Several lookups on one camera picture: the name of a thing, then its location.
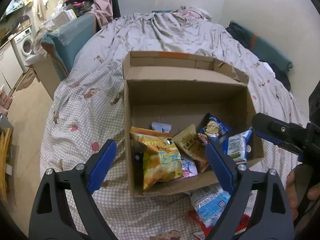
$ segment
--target finger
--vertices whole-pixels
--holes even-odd
[[[296,174],[294,170],[292,170],[287,176],[286,187],[290,187],[294,183],[295,179],[296,179]]]
[[[310,200],[316,200],[320,196],[320,183],[309,189],[307,197]]]
[[[296,209],[292,209],[291,213],[292,213],[292,220],[295,221],[297,219],[299,213]]]
[[[293,183],[290,187],[287,187],[285,189],[285,192],[287,193],[289,205],[291,209],[295,209],[298,206],[298,194],[296,191],[296,186]]]

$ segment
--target bed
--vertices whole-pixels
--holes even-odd
[[[94,192],[101,214],[119,239],[148,239],[172,229],[185,239],[201,229],[188,216],[189,196],[131,198],[125,168],[124,88],[122,61],[130,50],[156,50],[214,56],[249,76],[248,89],[256,112],[305,127],[301,105],[258,58],[234,40],[225,28],[210,22],[207,12],[180,8],[171,13],[132,14],[112,21],[77,54],[67,79],[54,94],[41,146],[40,176],[47,168],[72,169],[105,143],[117,143],[116,159],[103,187]],[[265,158],[251,169],[278,171],[283,183],[297,165],[295,155],[263,142]],[[70,191],[69,207],[79,231],[85,232]],[[251,214],[255,195],[247,205]]]

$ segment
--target blue and white snack bag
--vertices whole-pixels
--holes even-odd
[[[236,164],[247,164],[247,152],[251,151],[251,147],[248,144],[250,136],[252,135],[252,128],[249,130],[230,136],[226,138],[221,150],[224,154],[228,154]]]
[[[220,184],[213,184],[195,190],[190,195],[191,203],[199,218],[208,228],[214,226],[230,199],[228,192]]]

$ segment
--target screw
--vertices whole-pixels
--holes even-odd
[[[45,174],[50,175],[52,172],[53,172],[53,169],[47,169],[47,170],[45,171]]]
[[[276,170],[275,169],[270,169],[269,170],[269,173],[273,176],[275,176],[277,174]]]
[[[82,170],[84,169],[84,164],[82,164],[82,163],[78,164],[78,165],[76,166],[76,169],[77,169],[78,171],[82,171]]]
[[[241,171],[245,171],[247,169],[247,167],[243,164],[239,164],[238,165],[238,169],[241,170]]]

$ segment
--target brown snack bag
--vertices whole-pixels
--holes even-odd
[[[205,156],[205,146],[198,139],[196,126],[189,125],[172,139],[188,156],[195,160],[198,171],[204,172],[209,163]]]
[[[183,177],[181,156],[172,140],[172,134],[131,127],[130,134],[147,149],[143,152],[143,189],[157,181]]]

